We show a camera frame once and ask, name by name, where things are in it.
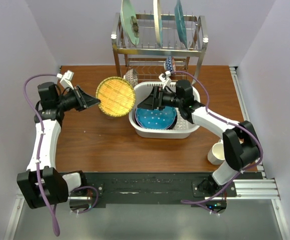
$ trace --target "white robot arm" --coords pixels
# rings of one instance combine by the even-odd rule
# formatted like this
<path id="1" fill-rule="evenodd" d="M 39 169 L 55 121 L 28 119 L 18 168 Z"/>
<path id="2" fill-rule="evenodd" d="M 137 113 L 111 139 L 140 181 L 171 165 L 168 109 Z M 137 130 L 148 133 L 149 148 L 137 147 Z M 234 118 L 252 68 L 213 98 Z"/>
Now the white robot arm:
<path id="1" fill-rule="evenodd" d="M 204 190 L 214 193 L 216 189 L 228 183 L 238 171 L 256 161 L 260 152 L 256 142 L 240 128 L 246 129 L 256 139 L 257 135 L 248 121 L 237 122 L 227 119 L 194 99 L 192 86 L 187 80 L 176 83 L 176 92 L 154 86 L 151 94 L 138 104 L 142 109 L 163 109 L 176 107 L 181 116 L 192 124 L 200 125 L 223 139 L 225 162 L 204 181 Z"/>
<path id="2" fill-rule="evenodd" d="M 71 71 L 66 72 L 64 75 L 57 75 L 60 83 L 67 90 L 66 94 L 58 93 L 56 84 L 53 82 L 45 82 L 38 86 L 41 100 L 36 105 L 36 110 L 38 110 L 40 104 L 42 109 L 38 113 L 44 125 L 43 141 L 39 151 L 40 158 L 37 160 L 42 128 L 40 120 L 35 116 L 36 142 L 34 151 L 27 166 L 27 171 L 17 176 L 18 186 L 32 209 L 45 206 L 37 183 L 37 161 L 40 163 L 41 182 L 44 185 L 45 195 L 48 196 L 51 205 L 66 202 L 72 190 L 86 185 L 86 178 L 82 171 L 71 172 L 61 176 L 56 171 L 55 166 L 57 141 L 65 112 L 73 108 L 77 111 L 82 111 L 100 103 L 97 98 L 84 93 L 79 86 L 73 87 L 71 84 L 72 77 L 73 72 Z"/>

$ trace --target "white wall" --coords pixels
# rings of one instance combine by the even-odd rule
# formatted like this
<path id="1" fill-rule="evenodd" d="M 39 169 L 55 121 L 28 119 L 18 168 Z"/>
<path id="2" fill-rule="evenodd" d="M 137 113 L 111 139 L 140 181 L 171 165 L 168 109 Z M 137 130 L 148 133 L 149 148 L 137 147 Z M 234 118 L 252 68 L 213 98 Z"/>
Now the white wall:
<path id="1" fill-rule="evenodd" d="M 56 62 L 25 1 L 0 0 L 0 240 L 15 202 L 17 173 L 26 170 L 35 139 L 34 114 L 22 85 L 32 75 L 56 72 Z M 29 85 L 34 100 L 43 80 Z"/>
<path id="2" fill-rule="evenodd" d="M 290 229 L 290 1 L 276 0 L 238 67 L 249 116 Z"/>
<path id="3" fill-rule="evenodd" d="M 61 65 L 113 65 L 110 34 L 120 0 L 26 0 L 47 44 Z M 136 12 L 153 0 L 132 0 Z M 174 13 L 176 0 L 161 0 Z M 237 66 L 274 0 L 182 0 L 184 14 L 205 15 L 209 44 L 205 65 Z"/>

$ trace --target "wooden tabletop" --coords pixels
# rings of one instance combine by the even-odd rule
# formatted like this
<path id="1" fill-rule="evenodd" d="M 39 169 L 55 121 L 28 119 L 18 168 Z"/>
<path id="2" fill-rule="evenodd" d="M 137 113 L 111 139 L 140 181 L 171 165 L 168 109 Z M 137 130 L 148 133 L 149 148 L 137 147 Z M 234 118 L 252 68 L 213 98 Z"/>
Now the wooden tabletop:
<path id="1" fill-rule="evenodd" d="M 67 70 L 75 73 L 73 85 L 91 95 L 103 79 L 116 75 L 114 66 L 63 66 L 61 72 Z M 194 66 L 189 72 L 194 73 Z M 209 92 L 211 110 L 243 120 L 228 66 L 203 66 L 200 80 Z M 203 90 L 195 87 L 206 103 Z M 207 153 L 218 140 L 202 127 L 185 139 L 143 138 L 128 116 L 108 119 L 94 106 L 65 113 L 56 166 L 60 172 L 210 172 L 218 166 L 209 163 Z"/>

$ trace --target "wicker plate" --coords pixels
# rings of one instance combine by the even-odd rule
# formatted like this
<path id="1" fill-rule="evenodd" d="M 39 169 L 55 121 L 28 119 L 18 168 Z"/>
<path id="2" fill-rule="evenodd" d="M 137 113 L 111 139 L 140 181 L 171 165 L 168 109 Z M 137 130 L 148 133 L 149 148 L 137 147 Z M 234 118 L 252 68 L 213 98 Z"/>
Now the wicker plate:
<path id="1" fill-rule="evenodd" d="M 136 101 L 133 87 L 123 78 L 112 76 L 103 80 L 96 90 L 100 110 L 111 117 L 129 113 Z"/>

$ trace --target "white mug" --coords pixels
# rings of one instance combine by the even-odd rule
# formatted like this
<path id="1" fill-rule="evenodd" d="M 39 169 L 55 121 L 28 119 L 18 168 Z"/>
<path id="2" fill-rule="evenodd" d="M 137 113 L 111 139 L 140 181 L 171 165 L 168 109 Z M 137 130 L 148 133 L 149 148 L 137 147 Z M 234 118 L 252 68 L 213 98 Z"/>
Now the white mug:
<path id="1" fill-rule="evenodd" d="M 225 161 L 224 143 L 222 141 L 213 145 L 209 150 L 207 159 L 213 165 L 220 165 Z"/>

